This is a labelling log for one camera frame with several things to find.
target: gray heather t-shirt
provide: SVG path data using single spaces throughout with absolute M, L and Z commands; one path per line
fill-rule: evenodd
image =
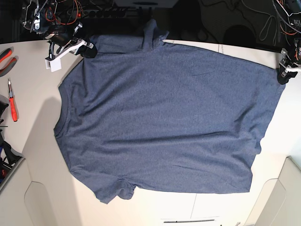
M 250 167 L 284 86 L 276 70 L 162 42 L 154 20 L 136 36 L 94 37 L 59 87 L 55 137 L 71 174 L 104 203 L 140 188 L 248 192 Z

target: screwdriver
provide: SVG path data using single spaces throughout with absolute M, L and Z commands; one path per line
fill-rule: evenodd
M 17 111 L 16 111 L 16 108 L 15 108 L 13 91 L 11 91 L 11 82 L 10 82 L 10 79 L 8 79 L 8 89 L 9 89 L 8 94 L 9 94 L 11 116 L 13 117 L 14 121 L 17 121 L 18 120 L 18 116 L 17 116 Z

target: blue t-shirt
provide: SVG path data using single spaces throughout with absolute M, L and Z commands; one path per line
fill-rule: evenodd
M 104 203 L 140 188 L 248 192 L 284 86 L 271 68 L 164 43 L 154 20 L 133 36 L 94 37 L 59 87 L 55 137 L 71 174 Z

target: pliers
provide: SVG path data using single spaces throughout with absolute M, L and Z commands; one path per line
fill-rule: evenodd
M 1 53 L 1 55 L 0 55 L 0 63 L 4 59 L 8 58 L 12 53 L 13 53 L 13 51 L 10 48 L 6 49 L 3 53 Z M 9 64 L 6 67 L 0 69 L 0 77 L 4 76 L 8 72 L 10 72 L 10 70 L 15 66 L 16 63 L 17 63 L 17 59 L 15 57 L 12 58 L 10 60 Z

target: white table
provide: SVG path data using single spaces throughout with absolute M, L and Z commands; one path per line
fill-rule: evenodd
M 273 68 L 278 64 L 277 55 L 266 51 L 200 42 L 168 42 L 207 48 Z M 244 225 L 265 182 L 279 176 L 286 156 L 301 156 L 298 156 L 301 151 L 301 76 L 297 75 L 287 84 L 261 141 L 262 153 L 252 166 L 249 193 L 180 194 L 137 188 L 129 201 L 117 197 L 108 205 L 100 203 L 68 172 L 53 133 L 61 108 L 57 88 L 81 57 L 68 54 L 62 59 L 62 70 L 51 73 L 44 63 L 48 55 L 46 41 L 3 44 L 0 52 L 9 47 L 14 48 L 12 56 L 19 59 L 11 72 L 0 78 L 0 94 L 8 96 L 10 77 L 19 119 L 13 122 L 10 110 L 5 111 L 3 124 L 8 128 L 4 129 L 4 136 L 25 156 L 32 180 L 46 186 L 59 225 L 154 226 L 161 225 L 161 219 L 216 216 L 223 226 L 235 226 L 237 222 Z M 273 184 L 267 183 L 265 193 L 269 195 L 272 188 Z

